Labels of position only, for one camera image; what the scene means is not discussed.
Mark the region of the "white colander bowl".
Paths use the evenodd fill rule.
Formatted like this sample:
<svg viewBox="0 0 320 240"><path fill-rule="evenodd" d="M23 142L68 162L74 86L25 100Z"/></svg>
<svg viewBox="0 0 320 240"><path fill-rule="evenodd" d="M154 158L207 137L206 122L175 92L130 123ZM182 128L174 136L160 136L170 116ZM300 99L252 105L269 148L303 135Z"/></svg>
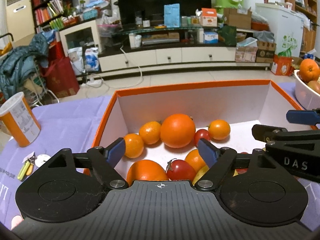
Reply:
<svg viewBox="0 0 320 240"><path fill-rule="evenodd" d="M296 69L293 73L296 79L295 96L300 105L307 110L319 108L319 94L300 79L299 70Z"/></svg>

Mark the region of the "orange white carton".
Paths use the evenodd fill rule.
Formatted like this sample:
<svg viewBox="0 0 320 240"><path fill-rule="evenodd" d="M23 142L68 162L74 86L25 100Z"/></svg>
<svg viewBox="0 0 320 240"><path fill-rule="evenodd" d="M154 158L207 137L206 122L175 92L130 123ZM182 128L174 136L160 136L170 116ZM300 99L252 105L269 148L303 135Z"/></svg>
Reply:
<svg viewBox="0 0 320 240"><path fill-rule="evenodd" d="M217 27L217 12L214 8L202 8L200 25L203 27Z"/></svg>

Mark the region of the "blue paper bag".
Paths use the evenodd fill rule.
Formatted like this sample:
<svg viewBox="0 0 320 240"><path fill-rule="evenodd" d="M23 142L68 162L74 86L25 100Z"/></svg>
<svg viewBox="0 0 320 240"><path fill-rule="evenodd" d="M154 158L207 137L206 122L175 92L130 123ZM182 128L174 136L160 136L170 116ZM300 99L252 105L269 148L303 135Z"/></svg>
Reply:
<svg viewBox="0 0 320 240"><path fill-rule="evenodd" d="M180 27L180 4L164 5L164 25L168 28Z"/></svg>

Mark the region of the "white freezer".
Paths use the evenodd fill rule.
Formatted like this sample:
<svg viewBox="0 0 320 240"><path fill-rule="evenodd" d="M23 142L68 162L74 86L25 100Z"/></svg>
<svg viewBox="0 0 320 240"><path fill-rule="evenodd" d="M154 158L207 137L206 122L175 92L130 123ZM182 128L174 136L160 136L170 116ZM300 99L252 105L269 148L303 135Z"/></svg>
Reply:
<svg viewBox="0 0 320 240"><path fill-rule="evenodd" d="M278 4L257 3L255 12L267 19L274 33L275 54L299 57L303 39L305 17Z"/></svg>

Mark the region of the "kiwi in bowl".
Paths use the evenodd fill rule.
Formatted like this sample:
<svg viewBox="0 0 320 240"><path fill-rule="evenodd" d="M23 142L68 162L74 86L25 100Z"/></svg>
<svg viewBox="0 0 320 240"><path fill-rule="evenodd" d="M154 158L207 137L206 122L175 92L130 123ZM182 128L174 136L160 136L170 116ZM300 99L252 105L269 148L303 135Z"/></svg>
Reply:
<svg viewBox="0 0 320 240"><path fill-rule="evenodd" d="M308 87L311 88L316 93L320 94L320 83L318 81L310 81L308 82Z"/></svg>

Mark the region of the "small orange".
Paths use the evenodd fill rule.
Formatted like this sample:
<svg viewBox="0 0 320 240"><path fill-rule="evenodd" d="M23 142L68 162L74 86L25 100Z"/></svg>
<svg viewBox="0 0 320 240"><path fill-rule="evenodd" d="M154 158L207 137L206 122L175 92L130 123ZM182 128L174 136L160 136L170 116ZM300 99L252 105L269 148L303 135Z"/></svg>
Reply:
<svg viewBox="0 0 320 240"><path fill-rule="evenodd" d="M147 122L139 129L139 135L147 145L153 145L160 140L161 124L157 121Z"/></svg>
<svg viewBox="0 0 320 240"><path fill-rule="evenodd" d="M144 141L140 135L130 133L125 135L125 156L134 159L138 158L144 151Z"/></svg>
<svg viewBox="0 0 320 240"><path fill-rule="evenodd" d="M225 120L214 120L208 126L210 137L214 140L224 140L231 132L231 127Z"/></svg>

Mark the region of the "red tomato front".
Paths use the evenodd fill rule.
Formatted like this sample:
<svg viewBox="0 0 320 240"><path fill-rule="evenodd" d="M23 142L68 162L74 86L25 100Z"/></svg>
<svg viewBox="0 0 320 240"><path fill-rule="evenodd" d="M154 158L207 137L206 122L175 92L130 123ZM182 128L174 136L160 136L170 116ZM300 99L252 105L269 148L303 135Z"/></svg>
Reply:
<svg viewBox="0 0 320 240"><path fill-rule="evenodd" d="M172 159L167 164L166 174L170 180L192 181L196 176L196 171L185 160Z"/></svg>

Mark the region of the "orange white canister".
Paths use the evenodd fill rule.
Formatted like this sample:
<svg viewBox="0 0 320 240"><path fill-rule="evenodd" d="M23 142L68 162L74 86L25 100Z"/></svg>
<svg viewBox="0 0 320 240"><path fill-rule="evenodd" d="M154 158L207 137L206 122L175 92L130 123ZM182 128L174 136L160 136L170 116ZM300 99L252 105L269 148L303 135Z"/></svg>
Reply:
<svg viewBox="0 0 320 240"><path fill-rule="evenodd" d="M20 147L30 145L41 131L41 126L27 104L23 92L11 96L1 106L1 121Z"/></svg>

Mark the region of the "white TV cabinet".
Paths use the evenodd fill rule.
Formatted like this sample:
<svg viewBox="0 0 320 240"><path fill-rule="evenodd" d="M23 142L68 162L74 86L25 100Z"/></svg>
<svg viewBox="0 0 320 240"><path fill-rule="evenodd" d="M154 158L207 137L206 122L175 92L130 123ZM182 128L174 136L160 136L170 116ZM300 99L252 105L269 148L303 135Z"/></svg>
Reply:
<svg viewBox="0 0 320 240"><path fill-rule="evenodd" d="M101 71L121 70L179 63L234 62L234 47L176 47L126 52L99 58Z"/></svg>

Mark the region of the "blue jacket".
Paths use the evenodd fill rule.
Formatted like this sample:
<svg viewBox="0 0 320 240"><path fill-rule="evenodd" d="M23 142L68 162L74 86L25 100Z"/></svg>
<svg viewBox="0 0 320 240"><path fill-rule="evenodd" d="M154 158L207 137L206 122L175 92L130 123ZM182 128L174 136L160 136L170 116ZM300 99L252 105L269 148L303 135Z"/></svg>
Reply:
<svg viewBox="0 0 320 240"><path fill-rule="evenodd" d="M43 33L33 36L27 46L17 46L1 58L1 92L6 100L18 92L26 79L36 73L37 62L48 67L49 44Z"/></svg>

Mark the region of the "brown cardboard box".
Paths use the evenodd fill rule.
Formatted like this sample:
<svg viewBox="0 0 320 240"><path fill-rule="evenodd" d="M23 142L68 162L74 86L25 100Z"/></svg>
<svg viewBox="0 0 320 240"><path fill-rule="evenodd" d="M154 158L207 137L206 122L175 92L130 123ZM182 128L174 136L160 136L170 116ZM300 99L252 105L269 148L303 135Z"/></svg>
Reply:
<svg viewBox="0 0 320 240"><path fill-rule="evenodd" d="M223 21L224 24L237 27L240 29L251 29L252 12L249 8L236 9L236 8L225 8L223 10Z"/></svg>

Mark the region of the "white air conditioner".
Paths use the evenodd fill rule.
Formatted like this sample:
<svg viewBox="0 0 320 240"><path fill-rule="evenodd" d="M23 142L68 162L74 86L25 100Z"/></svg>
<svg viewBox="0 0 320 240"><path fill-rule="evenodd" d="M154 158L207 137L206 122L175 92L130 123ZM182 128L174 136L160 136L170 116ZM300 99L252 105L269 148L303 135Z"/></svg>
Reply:
<svg viewBox="0 0 320 240"><path fill-rule="evenodd" d="M17 46L26 46L35 34L31 0L5 1L7 30Z"/></svg>

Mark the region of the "white glass side cabinet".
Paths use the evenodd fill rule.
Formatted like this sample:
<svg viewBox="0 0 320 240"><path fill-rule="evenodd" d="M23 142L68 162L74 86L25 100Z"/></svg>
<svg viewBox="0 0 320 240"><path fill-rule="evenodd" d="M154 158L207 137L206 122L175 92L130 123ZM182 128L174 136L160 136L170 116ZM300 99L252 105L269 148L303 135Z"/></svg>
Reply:
<svg viewBox="0 0 320 240"><path fill-rule="evenodd" d="M99 49L99 52L102 52L97 19L95 18L64 27L59 31L59 35L66 56L70 49L77 47L83 47L84 50L95 47Z"/></svg>

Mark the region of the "large orange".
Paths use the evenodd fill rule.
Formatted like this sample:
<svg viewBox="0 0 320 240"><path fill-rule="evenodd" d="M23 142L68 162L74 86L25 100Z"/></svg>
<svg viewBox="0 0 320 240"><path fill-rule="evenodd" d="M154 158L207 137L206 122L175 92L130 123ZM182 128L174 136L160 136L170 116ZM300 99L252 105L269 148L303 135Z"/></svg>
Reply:
<svg viewBox="0 0 320 240"><path fill-rule="evenodd" d="M160 139L168 147L183 148L193 140L195 131L196 127L190 116L173 114L163 121Z"/></svg>

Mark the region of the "orange cardboard box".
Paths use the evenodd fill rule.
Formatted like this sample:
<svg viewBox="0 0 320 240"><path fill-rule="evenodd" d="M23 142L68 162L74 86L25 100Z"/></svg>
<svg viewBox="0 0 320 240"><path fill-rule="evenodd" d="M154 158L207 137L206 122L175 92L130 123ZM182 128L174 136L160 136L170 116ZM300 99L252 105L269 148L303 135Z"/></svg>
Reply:
<svg viewBox="0 0 320 240"><path fill-rule="evenodd" d="M245 122L255 119L268 125ZM266 143L266 153L258 155L257 168L249 155L238 158L233 168L246 173L228 180L233 186L265 183L276 172L271 158L287 172L300 178L319 181L319 130L289 132L292 124L318 123L316 111L298 109L296 103L269 80L218 81L156 86L115 92L98 127L93 144L107 146L118 138L134 133L143 125L159 122L158 135L145 137L144 144L162 142L167 151L193 146L196 129L224 126L209 136L215 141L239 140L248 146L247 133Z"/></svg>

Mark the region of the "orange atop bowl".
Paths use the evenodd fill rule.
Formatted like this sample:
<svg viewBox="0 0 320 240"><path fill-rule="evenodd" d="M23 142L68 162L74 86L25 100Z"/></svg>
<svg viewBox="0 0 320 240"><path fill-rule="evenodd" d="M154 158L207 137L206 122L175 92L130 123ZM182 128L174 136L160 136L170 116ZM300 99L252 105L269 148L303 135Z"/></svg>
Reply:
<svg viewBox="0 0 320 240"><path fill-rule="evenodd" d="M299 74L305 83L317 81L319 78L319 66L312 59L304 59L300 64Z"/></svg>

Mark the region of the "bookshelf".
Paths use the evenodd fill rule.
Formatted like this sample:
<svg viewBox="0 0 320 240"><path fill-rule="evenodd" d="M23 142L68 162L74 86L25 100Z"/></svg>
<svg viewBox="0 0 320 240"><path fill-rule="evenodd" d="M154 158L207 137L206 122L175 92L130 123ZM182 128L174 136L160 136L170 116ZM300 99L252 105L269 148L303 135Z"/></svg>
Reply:
<svg viewBox="0 0 320 240"><path fill-rule="evenodd" d="M73 0L31 0L35 31L63 29L73 13Z"/></svg>

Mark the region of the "white round disc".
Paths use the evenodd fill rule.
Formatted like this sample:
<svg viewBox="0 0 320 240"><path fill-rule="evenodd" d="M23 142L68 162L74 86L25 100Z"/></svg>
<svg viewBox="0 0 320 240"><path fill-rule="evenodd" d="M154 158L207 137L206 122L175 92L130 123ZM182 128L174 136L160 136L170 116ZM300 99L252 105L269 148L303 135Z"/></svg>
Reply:
<svg viewBox="0 0 320 240"><path fill-rule="evenodd" d="M49 159L51 158L51 156L47 155L47 154L40 154L37 155L35 158L35 166L37 168L40 168L43 164L45 164Z"/></svg>

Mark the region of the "red gift bag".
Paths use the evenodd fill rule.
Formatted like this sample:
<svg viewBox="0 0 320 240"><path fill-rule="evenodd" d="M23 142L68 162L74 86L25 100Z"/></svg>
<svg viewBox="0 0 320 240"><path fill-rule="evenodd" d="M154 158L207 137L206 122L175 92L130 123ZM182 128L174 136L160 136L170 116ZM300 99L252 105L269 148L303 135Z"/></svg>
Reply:
<svg viewBox="0 0 320 240"><path fill-rule="evenodd" d="M46 87L58 98L76 95L80 87L69 57L65 56L61 41L49 48L47 67L40 67Z"/></svg>

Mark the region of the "red cherry tomato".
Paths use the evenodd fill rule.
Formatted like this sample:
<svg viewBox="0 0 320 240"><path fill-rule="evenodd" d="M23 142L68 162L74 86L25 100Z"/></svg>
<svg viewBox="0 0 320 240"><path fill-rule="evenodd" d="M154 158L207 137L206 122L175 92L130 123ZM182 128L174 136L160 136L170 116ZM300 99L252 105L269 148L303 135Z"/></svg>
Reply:
<svg viewBox="0 0 320 240"><path fill-rule="evenodd" d="M200 139L206 139L210 141L210 133L206 129L199 129L194 135L194 144L198 147L198 143Z"/></svg>

